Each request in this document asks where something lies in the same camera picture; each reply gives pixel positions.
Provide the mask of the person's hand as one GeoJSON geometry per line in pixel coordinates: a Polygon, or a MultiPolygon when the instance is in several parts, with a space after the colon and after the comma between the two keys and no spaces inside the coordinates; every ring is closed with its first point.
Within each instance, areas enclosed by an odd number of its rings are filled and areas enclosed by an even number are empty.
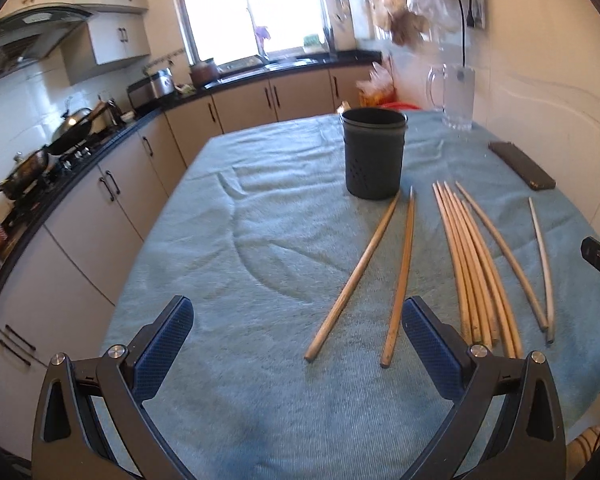
{"type": "Polygon", "coordinates": [[[584,430],[567,445],[567,479],[600,479],[600,426],[584,430]]]}

